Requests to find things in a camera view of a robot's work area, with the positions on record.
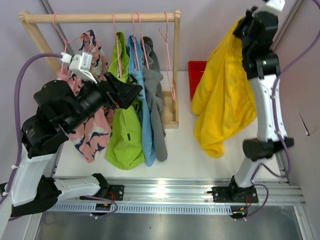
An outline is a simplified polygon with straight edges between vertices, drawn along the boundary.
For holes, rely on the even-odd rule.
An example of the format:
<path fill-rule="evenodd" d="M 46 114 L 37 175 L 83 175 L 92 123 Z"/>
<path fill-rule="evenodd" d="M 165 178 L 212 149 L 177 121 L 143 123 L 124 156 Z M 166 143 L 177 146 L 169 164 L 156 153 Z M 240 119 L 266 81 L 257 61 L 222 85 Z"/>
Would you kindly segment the pink wire hanger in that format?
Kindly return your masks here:
<path fill-rule="evenodd" d="M 165 54 L 165 70 L 167 74 L 167 79 L 170 87 L 170 92 L 171 92 L 171 97 L 172 100 L 176 100 L 176 92 L 175 92 L 175 87 L 174 87 L 174 78 L 173 78 L 173 70 L 172 70 L 172 65 L 171 65 L 171 58 L 170 58 L 170 51 L 169 51 L 169 38 L 168 38 L 168 33 L 169 33 L 169 16 L 168 13 L 165 11 L 165 22 L 166 22 L 166 29 L 165 33 L 162 32 L 161 29 L 159 29 L 159 36 L 163 40 L 161 42 L 162 45 L 162 51 Z"/>

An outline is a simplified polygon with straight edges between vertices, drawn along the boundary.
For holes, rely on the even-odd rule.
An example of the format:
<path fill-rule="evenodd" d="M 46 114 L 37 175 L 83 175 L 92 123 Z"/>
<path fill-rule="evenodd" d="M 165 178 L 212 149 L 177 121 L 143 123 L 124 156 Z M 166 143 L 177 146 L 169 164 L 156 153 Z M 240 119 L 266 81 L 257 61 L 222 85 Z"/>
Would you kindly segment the pink hanger of grey shorts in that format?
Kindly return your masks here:
<path fill-rule="evenodd" d="M 145 42 L 144 42 L 144 34 L 143 34 L 143 28 L 142 28 L 142 21 L 141 21 L 141 15 L 139 12 L 137 12 L 137 17 L 138 17 L 138 21 L 139 21 L 139 29 L 140 29 L 140 39 L 141 39 L 141 46 L 143 49 L 143 54 L 144 54 L 144 61 L 145 61 L 145 65 L 148 69 L 150 69 L 149 67 L 149 62 L 148 62 L 148 56 L 147 56 L 147 52 L 146 52 L 146 48 L 145 48 Z"/>

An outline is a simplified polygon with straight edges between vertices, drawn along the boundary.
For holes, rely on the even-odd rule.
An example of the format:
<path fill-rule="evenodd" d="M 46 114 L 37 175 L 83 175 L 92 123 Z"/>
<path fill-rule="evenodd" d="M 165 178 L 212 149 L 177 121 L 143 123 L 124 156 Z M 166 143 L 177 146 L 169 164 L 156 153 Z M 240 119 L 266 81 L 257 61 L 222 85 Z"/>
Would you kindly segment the yellow shorts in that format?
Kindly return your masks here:
<path fill-rule="evenodd" d="M 191 101 L 197 117 L 194 136 L 212 158 L 223 157 L 224 141 L 257 118 L 254 94 L 242 66 L 242 41 L 233 34 L 239 23 L 211 53 Z"/>

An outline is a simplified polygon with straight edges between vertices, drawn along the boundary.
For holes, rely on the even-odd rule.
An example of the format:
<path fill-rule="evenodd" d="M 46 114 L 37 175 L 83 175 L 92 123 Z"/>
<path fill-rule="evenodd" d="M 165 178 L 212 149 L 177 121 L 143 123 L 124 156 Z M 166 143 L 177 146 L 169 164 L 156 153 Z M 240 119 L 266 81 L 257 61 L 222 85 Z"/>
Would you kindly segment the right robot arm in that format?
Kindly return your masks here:
<path fill-rule="evenodd" d="M 257 111 L 257 136 L 243 141 L 245 158 L 228 186 L 228 196 L 233 202 L 254 197 L 257 192 L 253 179 L 258 169 L 275 153 L 294 145 L 282 119 L 280 61 L 271 49 L 278 30 L 278 15 L 283 8 L 284 3 L 277 0 L 269 0 L 260 7 L 253 6 L 233 31 L 233 35 L 241 39 L 242 66 L 252 88 Z"/>

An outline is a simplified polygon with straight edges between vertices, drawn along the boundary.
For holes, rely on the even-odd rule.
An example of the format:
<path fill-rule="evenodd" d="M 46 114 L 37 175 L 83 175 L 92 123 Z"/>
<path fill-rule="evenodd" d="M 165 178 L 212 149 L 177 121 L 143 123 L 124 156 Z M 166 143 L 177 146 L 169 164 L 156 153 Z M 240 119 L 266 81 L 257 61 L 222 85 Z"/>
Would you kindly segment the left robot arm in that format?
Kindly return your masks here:
<path fill-rule="evenodd" d="M 128 109 L 142 86 L 105 74 L 100 82 L 87 81 L 79 94 L 74 94 L 63 80 L 52 80 L 34 94 L 36 114 L 19 128 L 21 155 L 13 167 L 12 177 L 0 186 L 0 216 L 14 219 L 42 213 L 57 202 L 71 198 L 108 196 L 109 184 L 100 173 L 71 180 L 46 177 L 44 170 L 69 139 L 69 134 L 93 117 L 101 107 Z"/>

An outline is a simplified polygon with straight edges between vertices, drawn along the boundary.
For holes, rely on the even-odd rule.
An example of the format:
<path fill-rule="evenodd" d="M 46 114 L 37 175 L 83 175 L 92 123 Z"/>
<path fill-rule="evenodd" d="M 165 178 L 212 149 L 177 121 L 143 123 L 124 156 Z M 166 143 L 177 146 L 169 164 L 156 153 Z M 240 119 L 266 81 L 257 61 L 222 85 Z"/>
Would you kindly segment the grey shorts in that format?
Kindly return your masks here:
<path fill-rule="evenodd" d="M 164 162 L 168 158 L 168 152 L 165 142 L 166 132 L 163 120 L 165 109 L 165 101 L 161 85 L 163 75 L 160 71 L 157 54 L 153 49 L 153 40 L 148 36 L 144 36 L 143 39 L 149 64 L 148 69 L 145 63 L 145 57 L 143 57 L 144 86 L 146 91 L 146 101 L 150 111 L 153 145 L 156 159 L 160 162 Z"/>

